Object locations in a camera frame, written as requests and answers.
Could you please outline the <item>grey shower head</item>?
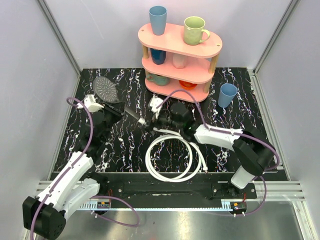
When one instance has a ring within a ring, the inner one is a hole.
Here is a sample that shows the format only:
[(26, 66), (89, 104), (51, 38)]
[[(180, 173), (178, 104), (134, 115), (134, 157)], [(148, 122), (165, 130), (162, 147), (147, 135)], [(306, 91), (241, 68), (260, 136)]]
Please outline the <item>grey shower head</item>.
[(118, 91), (116, 89), (116, 85), (109, 80), (107, 77), (99, 76), (93, 80), (92, 89), (97, 95), (97, 97), (105, 103), (108, 104), (119, 104), (124, 103), (124, 111), (135, 118), (141, 125), (147, 125), (147, 122), (140, 117), (138, 113), (133, 111), (131, 108), (127, 106), (124, 101), (121, 101), (118, 98)]

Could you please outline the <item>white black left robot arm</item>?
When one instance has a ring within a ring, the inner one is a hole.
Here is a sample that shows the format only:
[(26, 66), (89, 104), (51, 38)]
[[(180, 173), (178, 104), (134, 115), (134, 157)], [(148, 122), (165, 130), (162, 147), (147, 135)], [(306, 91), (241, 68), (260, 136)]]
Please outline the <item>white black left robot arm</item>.
[(57, 239), (70, 216), (91, 197), (103, 198), (109, 190), (108, 178), (91, 171), (112, 126), (125, 113), (124, 102), (82, 104), (88, 117), (66, 166), (37, 196), (22, 203), (23, 226), (47, 240)]

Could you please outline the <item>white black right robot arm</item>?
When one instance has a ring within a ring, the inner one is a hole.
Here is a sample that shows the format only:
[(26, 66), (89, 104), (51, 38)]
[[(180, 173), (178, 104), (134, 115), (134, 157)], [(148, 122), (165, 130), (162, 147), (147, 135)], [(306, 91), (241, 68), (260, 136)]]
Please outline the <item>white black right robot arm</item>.
[(167, 112), (161, 110), (162, 105), (160, 98), (153, 99), (148, 105), (153, 113), (151, 126), (154, 131), (164, 132), (159, 129), (160, 126), (174, 127), (178, 132), (169, 131), (167, 136), (184, 140), (188, 146), (192, 143), (213, 145), (236, 154), (240, 167), (227, 185), (228, 195), (232, 198), (243, 195), (248, 183), (261, 177), (277, 154), (275, 148), (255, 127), (248, 130), (214, 127), (195, 121), (192, 113), (181, 102), (172, 104)]

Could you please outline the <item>teal ceramic mug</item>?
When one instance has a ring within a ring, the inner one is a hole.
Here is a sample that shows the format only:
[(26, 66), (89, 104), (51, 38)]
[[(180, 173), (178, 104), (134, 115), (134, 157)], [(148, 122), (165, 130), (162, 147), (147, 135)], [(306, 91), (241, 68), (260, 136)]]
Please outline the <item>teal ceramic mug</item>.
[(149, 73), (146, 76), (146, 79), (152, 83), (155, 83), (157, 86), (166, 86), (170, 83), (170, 79), (166, 76)]

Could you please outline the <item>orange bowl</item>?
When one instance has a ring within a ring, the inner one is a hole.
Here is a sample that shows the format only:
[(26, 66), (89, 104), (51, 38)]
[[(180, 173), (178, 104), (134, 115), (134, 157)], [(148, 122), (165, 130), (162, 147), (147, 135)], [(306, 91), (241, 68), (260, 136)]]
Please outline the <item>orange bowl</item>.
[(185, 90), (192, 90), (197, 86), (196, 83), (191, 83), (183, 80), (179, 80), (179, 84)]

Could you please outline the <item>pink three-tier shelf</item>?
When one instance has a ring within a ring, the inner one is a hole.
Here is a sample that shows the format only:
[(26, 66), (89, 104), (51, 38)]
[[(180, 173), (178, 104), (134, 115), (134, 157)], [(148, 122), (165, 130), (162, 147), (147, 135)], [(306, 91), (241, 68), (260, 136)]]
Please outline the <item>pink three-tier shelf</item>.
[(202, 102), (209, 95), (223, 42), (211, 32), (208, 40), (188, 45), (183, 41), (183, 32), (182, 25), (171, 23), (162, 35), (155, 35), (149, 23), (140, 28), (145, 85), (156, 94)]

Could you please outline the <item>pink faceted cup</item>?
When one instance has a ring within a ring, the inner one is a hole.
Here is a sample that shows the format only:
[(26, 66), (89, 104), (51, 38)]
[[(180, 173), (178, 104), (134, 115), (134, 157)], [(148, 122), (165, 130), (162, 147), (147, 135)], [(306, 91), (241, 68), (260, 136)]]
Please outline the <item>pink faceted cup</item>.
[(187, 64), (187, 57), (182, 54), (174, 53), (172, 55), (172, 64), (176, 69), (183, 69)]

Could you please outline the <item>dark blue cup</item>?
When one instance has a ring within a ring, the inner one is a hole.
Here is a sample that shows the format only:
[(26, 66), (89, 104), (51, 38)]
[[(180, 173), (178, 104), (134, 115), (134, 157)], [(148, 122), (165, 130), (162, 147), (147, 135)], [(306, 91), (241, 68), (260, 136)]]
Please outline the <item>dark blue cup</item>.
[(162, 65), (165, 62), (165, 60), (166, 60), (166, 51), (151, 48), (150, 49), (150, 53), (151, 53), (152, 61), (156, 65)]

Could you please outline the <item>blue cup on table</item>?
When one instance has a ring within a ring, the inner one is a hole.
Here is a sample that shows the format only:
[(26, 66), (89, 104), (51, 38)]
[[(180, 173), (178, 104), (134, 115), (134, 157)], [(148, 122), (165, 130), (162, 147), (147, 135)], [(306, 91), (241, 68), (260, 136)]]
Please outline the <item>blue cup on table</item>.
[(218, 106), (221, 108), (227, 108), (233, 98), (238, 93), (238, 88), (230, 83), (225, 83), (220, 87)]

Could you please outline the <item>green mug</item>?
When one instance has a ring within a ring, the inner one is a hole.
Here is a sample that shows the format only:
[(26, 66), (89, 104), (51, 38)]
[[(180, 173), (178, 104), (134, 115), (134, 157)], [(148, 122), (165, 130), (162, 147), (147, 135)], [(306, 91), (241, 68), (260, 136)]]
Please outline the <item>green mug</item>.
[(190, 16), (184, 20), (183, 41), (196, 46), (207, 41), (211, 34), (205, 29), (206, 22), (199, 16)]

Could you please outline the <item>blue cup on shelf top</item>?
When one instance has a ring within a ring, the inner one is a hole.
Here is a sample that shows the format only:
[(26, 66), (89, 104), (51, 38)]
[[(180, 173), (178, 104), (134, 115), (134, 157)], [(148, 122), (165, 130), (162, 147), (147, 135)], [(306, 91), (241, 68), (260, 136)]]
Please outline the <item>blue cup on shelf top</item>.
[(163, 35), (167, 23), (167, 9), (164, 6), (153, 6), (149, 9), (149, 20), (154, 35)]

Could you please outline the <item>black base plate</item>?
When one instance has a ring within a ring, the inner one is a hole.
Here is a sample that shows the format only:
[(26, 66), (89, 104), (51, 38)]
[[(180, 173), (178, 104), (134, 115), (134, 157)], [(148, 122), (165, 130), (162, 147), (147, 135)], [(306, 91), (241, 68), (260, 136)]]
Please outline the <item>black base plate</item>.
[(198, 173), (184, 182), (163, 182), (147, 172), (107, 172), (110, 193), (136, 211), (223, 209), (222, 201), (256, 200), (253, 183), (243, 190), (231, 184), (232, 173)]

